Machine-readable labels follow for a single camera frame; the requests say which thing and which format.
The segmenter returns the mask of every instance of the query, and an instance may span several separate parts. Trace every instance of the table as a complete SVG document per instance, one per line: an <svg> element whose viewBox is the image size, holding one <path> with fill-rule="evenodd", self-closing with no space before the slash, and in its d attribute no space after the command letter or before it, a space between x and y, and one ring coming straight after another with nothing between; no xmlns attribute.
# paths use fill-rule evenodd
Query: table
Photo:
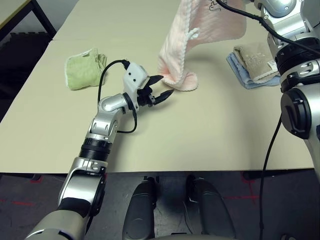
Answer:
<svg viewBox="0 0 320 240"><path fill-rule="evenodd" d="M0 40L26 16L33 11L48 35L53 38L55 28L45 15L36 0L1 0L0 7Z"/></svg>
<svg viewBox="0 0 320 240"><path fill-rule="evenodd" d="M69 56L97 47L107 62L127 58L157 74L157 54L169 31L179 1L168 1L165 17L159 3L141 0L98 1L87 13L96 22L104 5L105 28L84 23L74 27L74 39L64 35L80 18L89 1L80 0L35 66L11 108L0 123L2 165L0 172L67 173L80 151L97 110L97 87L71 91L65 85L64 64ZM123 4L130 7L126 11ZM153 6L159 10L152 12ZM80 39L85 26L95 26ZM139 26L138 33L133 26ZM118 134L109 156L109 172L260 170L280 116L280 87L243 88L225 58L233 46L264 41L267 33L253 20L238 40L203 44L192 49L186 66L197 73L199 87L175 91L170 98L138 112L134 133ZM108 71L101 96L122 92L124 69ZM158 95L168 86L154 86ZM130 130L128 115L121 128ZM303 140L283 127L273 145L268 169L312 168Z"/></svg>

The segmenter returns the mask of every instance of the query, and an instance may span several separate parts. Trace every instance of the green towel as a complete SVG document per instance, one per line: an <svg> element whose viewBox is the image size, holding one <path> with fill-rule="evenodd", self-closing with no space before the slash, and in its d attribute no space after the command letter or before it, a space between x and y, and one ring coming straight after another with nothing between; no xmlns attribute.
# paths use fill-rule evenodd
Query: green towel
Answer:
<svg viewBox="0 0 320 240"><path fill-rule="evenodd" d="M67 87L77 90L88 86L98 86L106 62L107 57L98 54L97 48L69 57L64 69Z"/></svg>

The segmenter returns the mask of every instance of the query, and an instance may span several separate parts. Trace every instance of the floor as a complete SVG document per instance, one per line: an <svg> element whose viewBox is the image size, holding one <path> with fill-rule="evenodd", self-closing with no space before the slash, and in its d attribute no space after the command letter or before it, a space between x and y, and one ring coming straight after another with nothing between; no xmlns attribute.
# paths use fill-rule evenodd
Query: floor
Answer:
<svg viewBox="0 0 320 240"><path fill-rule="evenodd" d="M184 184L187 172L109 173L101 212L86 240L120 240L130 197L144 176L159 176L160 196L154 210L155 236L190 233L184 219ZM246 181L241 172L195 172L218 189L233 220L239 240L259 236L259 180ZM16 176L0 179L1 239L21 240L37 222L57 207L63 177L44 175L39 181ZM264 239L279 240L289 233L297 240L320 239L320 187L313 170L265 179ZM196 213L189 226L201 232Z"/></svg>

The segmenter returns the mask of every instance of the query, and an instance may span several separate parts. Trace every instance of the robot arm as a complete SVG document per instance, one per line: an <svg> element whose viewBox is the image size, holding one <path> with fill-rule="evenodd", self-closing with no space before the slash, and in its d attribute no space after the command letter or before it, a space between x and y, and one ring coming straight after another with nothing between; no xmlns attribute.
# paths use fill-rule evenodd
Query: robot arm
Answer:
<svg viewBox="0 0 320 240"><path fill-rule="evenodd" d="M277 34L320 50L320 38L303 15L304 0L255 0L254 5ZM285 43L270 33L267 42L281 75L282 124L304 140L320 180L320 55Z"/></svg>
<svg viewBox="0 0 320 240"><path fill-rule="evenodd" d="M122 116L131 111L135 115L139 106L151 107L172 94L173 90L168 90L154 98L150 85L163 76L148 76L134 62L125 68L124 93L99 101L97 114L59 193L57 210L45 216L26 240L82 240L103 202L107 159Z"/></svg>

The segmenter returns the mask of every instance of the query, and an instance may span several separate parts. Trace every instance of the folded towel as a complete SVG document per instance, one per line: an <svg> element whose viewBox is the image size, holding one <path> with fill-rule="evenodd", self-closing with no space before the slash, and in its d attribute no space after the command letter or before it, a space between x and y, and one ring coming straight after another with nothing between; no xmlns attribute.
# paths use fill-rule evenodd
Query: folded towel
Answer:
<svg viewBox="0 0 320 240"><path fill-rule="evenodd" d="M254 83L262 84L279 75L267 42L237 45L233 52Z"/></svg>
<svg viewBox="0 0 320 240"><path fill-rule="evenodd" d="M71 90L98 86L106 62L107 57L98 54L97 48L69 57L64 66L66 86Z"/></svg>
<svg viewBox="0 0 320 240"><path fill-rule="evenodd" d="M242 0L228 0L227 4L244 9ZM196 45L237 39L245 32L246 19L215 0L181 0L159 53L158 70L163 81L181 91L196 89L196 74L185 69L186 53Z"/></svg>
<svg viewBox="0 0 320 240"><path fill-rule="evenodd" d="M274 76L266 82L256 83L252 81L248 71L240 64L236 55L232 52L226 58L234 74L238 78L239 82L246 89L253 89L260 86L277 86L280 84L280 76Z"/></svg>

